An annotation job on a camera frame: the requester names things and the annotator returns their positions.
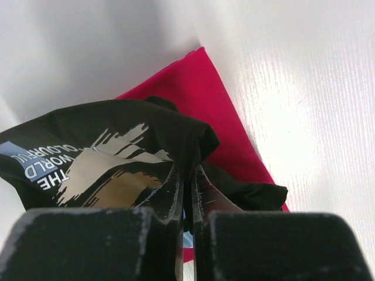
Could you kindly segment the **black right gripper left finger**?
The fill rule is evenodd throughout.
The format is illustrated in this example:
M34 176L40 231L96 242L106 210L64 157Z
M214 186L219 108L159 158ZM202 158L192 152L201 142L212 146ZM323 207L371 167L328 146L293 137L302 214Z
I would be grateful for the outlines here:
M183 178L175 165L164 183L137 207L149 208L163 224L179 224L183 217Z

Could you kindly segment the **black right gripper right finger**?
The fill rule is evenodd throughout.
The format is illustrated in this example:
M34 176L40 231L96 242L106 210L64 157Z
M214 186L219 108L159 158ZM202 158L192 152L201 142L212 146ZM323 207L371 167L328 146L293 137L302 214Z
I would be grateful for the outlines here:
M206 221L209 215L215 211L227 213L244 212L210 182L201 165L195 170L191 191L192 217L195 224L207 224Z

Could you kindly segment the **black t-shirt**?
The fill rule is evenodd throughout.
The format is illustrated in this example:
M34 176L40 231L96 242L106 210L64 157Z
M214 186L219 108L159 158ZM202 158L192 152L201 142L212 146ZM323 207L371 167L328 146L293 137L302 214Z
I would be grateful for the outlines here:
M76 105L1 133L1 178L26 210L48 207L134 207L166 181L202 167L245 211L279 211L288 190L238 181L207 162L220 141L213 128L159 97Z

